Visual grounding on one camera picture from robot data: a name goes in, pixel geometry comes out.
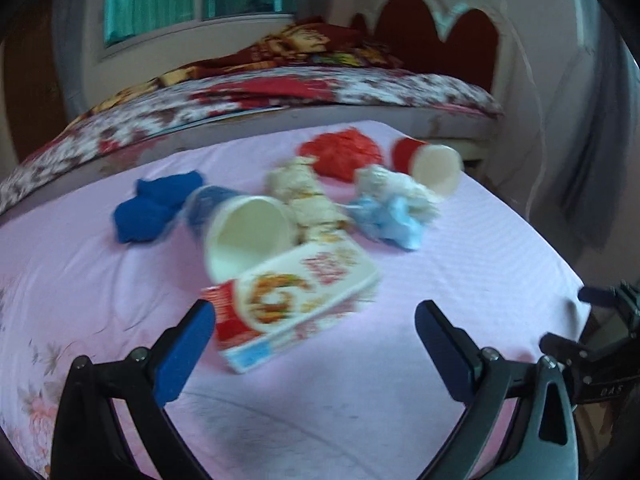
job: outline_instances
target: crumpled red plastic bag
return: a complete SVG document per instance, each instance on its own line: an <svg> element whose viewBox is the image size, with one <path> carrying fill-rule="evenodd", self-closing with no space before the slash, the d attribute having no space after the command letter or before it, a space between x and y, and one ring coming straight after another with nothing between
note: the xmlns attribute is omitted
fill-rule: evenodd
<svg viewBox="0 0 640 480"><path fill-rule="evenodd" d="M374 140L357 128L320 134L298 148L300 156L314 156L314 171L344 182L353 182L355 170L382 164L382 152Z"/></svg>

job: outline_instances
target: crumpled blue cloth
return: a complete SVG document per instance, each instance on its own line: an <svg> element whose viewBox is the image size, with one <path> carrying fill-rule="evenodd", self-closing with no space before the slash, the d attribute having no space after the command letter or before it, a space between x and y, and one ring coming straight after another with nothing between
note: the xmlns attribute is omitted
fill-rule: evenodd
<svg viewBox="0 0 640 480"><path fill-rule="evenodd" d="M113 212L118 241L156 240L178 214L187 197L204 184L197 171L156 180L139 180L137 196L121 203Z"/></svg>
<svg viewBox="0 0 640 480"><path fill-rule="evenodd" d="M417 251L424 226L409 215L407 199L392 195L380 203L367 194L352 201L347 210L362 233L373 241L383 241L407 251Z"/></svg>

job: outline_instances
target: brown wooden door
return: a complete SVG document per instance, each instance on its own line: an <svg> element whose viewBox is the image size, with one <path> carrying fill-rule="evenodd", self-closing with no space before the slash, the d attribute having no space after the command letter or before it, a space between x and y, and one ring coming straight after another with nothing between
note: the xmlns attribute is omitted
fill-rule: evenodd
<svg viewBox="0 0 640 480"><path fill-rule="evenodd" d="M31 0L4 40L4 100L18 160L66 127L62 92L53 63L52 0Z"/></svg>

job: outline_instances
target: blue paper cup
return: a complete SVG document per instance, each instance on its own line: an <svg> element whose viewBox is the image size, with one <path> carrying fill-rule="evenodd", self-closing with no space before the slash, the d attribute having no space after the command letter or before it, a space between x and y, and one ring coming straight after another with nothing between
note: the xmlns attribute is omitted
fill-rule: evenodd
<svg viewBox="0 0 640 480"><path fill-rule="evenodd" d="M213 283L224 283L295 245L289 209L270 196L241 194L204 186L188 198L187 225L202 243L204 264Z"/></svg>

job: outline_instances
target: food box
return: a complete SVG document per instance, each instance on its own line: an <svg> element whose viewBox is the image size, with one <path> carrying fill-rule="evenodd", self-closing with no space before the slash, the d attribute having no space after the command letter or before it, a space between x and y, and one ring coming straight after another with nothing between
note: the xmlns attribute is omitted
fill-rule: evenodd
<svg viewBox="0 0 640 480"><path fill-rule="evenodd" d="M369 255L345 232L324 234L202 293L216 309L218 347L245 372L372 301Z"/></svg>

